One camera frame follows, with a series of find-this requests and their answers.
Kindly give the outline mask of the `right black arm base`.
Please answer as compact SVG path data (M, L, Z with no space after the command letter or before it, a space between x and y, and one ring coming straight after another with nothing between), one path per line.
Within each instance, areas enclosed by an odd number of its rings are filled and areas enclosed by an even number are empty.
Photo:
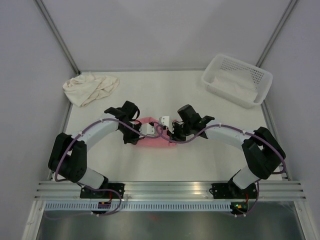
M254 183L250 184L245 189L240 189L231 180L228 182L214 182L209 189L210 194L214 199L256 199L258 190Z

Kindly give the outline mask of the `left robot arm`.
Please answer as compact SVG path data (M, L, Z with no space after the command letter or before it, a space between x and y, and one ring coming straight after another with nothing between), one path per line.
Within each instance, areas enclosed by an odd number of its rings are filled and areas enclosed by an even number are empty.
M54 172L56 182L70 181L91 189L98 198L109 193L108 178L88 167L90 148L107 135L120 131L125 144L136 145L141 140L141 123L134 123L140 116L139 108L126 101L121 107L110 107L100 119L76 134L60 133L54 142L48 167Z

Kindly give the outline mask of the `pink t-shirt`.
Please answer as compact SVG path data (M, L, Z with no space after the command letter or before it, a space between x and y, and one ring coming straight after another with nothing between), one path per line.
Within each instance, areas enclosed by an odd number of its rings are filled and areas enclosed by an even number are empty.
M150 123L152 125L153 122L159 123L159 121L153 117L143 117L140 119L137 119L135 121L136 123L141 123L141 125ZM172 142L168 142L167 140L163 139L162 137L158 137L158 133L156 131L156 137L157 138L145 138L143 137L141 140L138 141L136 146L138 147L150 147L150 148L169 148L169 147L175 147L176 144Z

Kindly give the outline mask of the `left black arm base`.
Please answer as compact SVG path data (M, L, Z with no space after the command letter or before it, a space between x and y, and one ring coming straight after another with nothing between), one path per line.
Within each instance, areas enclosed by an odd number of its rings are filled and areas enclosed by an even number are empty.
M95 189L85 185L80 191L81 199L123 199L125 184L104 181L102 185Z

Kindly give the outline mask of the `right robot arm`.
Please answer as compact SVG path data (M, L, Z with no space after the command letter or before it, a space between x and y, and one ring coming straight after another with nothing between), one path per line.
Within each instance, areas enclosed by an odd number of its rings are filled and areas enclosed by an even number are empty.
M197 137L221 141L243 151L246 166L228 182L228 192L241 197L251 184L286 171L286 154L272 133L265 127L245 130L220 123L212 116L201 117L187 104L177 111L181 121L174 120L167 131L169 141L183 144Z

